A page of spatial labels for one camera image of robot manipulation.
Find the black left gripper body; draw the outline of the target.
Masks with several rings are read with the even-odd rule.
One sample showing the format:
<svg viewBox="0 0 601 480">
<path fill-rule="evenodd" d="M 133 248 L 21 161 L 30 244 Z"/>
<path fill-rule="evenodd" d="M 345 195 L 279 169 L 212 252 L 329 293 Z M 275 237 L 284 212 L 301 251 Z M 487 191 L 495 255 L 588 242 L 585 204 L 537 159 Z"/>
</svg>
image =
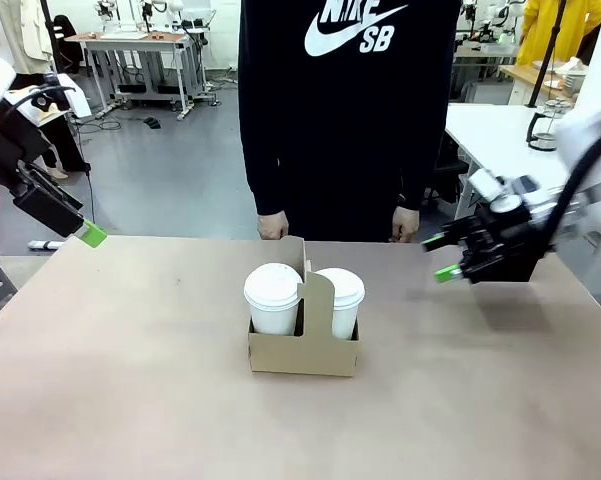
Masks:
<svg viewBox="0 0 601 480">
<path fill-rule="evenodd" d="M 82 228 L 83 204 L 64 190 L 36 164 L 21 164 L 16 170 L 19 183 L 11 190 L 13 204 L 60 236 Z"/>
</svg>

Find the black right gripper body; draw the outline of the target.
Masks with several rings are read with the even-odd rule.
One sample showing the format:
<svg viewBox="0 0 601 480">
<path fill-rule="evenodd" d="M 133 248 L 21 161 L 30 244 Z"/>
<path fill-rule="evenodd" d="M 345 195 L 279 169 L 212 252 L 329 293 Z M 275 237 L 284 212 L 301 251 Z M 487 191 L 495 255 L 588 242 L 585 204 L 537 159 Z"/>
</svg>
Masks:
<svg viewBox="0 0 601 480">
<path fill-rule="evenodd" d="M 543 230 L 524 205 L 495 213 L 486 203 L 478 204 L 473 214 L 459 220 L 463 277 L 472 284 L 529 281 L 539 260 L 554 250 Z"/>
</svg>

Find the person left hand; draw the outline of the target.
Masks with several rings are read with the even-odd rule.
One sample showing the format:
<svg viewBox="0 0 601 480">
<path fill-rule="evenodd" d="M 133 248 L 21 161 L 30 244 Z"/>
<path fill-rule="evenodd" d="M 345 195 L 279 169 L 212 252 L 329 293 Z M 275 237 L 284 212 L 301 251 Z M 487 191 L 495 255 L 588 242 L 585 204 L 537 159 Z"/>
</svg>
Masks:
<svg viewBox="0 0 601 480">
<path fill-rule="evenodd" d="M 397 207 L 392 217 L 392 243 L 411 243 L 420 228 L 420 212 Z"/>
</svg>

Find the person right hand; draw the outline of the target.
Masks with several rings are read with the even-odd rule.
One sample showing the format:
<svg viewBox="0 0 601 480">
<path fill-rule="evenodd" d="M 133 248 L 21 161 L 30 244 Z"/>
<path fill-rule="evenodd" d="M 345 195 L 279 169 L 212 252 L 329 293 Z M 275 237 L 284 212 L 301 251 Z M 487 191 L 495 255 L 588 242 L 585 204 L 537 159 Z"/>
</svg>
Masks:
<svg viewBox="0 0 601 480">
<path fill-rule="evenodd" d="M 259 215 L 257 230 L 262 240 L 281 240 L 289 233 L 289 222 L 284 211 L 271 215 Z"/>
</svg>

